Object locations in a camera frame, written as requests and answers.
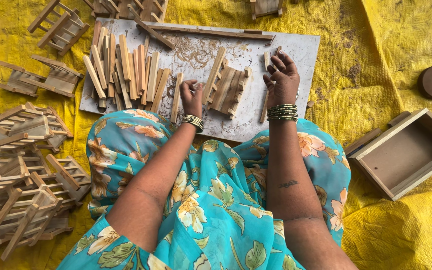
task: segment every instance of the wooden slat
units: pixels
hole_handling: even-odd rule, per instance
[[[273,35],[270,34],[246,34],[246,33],[192,29],[192,28],[162,26],[162,25],[147,25],[147,27],[153,30],[171,31],[176,33],[190,33],[190,34],[218,36],[218,37],[225,37],[225,38],[248,39],[248,40],[269,40],[269,41],[273,40]]]
[[[154,31],[152,28],[150,28],[149,26],[147,26],[144,22],[142,22],[139,19],[139,16],[136,16],[137,13],[136,11],[131,7],[131,4],[128,4],[128,8],[129,10],[133,13],[133,15],[135,16],[134,21],[141,26],[144,30],[146,30],[149,34],[152,34],[156,39],[158,39],[159,41],[163,42],[166,46],[168,46],[170,49],[174,49],[174,44],[172,44],[169,40],[165,39],[162,35],[156,33],[156,31]]]

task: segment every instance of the pile of wooden sticks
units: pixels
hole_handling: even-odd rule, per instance
[[[90,176],[71,156],[45,159],[41,152],[59,152],[72,137],[51,107],[26,102],[0,114],[0,245],[8,243],[3,261],[17,247],[72,230],[68,211],[82,205]]]

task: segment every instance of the forearm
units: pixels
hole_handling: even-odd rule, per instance
[[[106,216],[116,232],[148,252],[156,248],[164,204],[195,133],[195,126],[182,123],[133,177]]]
[[[275,219],[323,218],[321,204],[298,143],[296,125],[290,120],[269,122],[270,154],[266,208]]]

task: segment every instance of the open wooden box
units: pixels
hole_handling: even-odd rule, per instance
[[[432,175],[432,113],[412,112],[348,159],[396,201]]]

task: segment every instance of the gold bangle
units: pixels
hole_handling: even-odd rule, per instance
[[[191,114],[186,114],[183,117],[182,123],[189,123],[189,124],[195,126],[196,127],[196,133],[203,132],[203,128],[204,128],[203,127],[203,121],[199,117],[196,117],[196,116],[191,115]]]

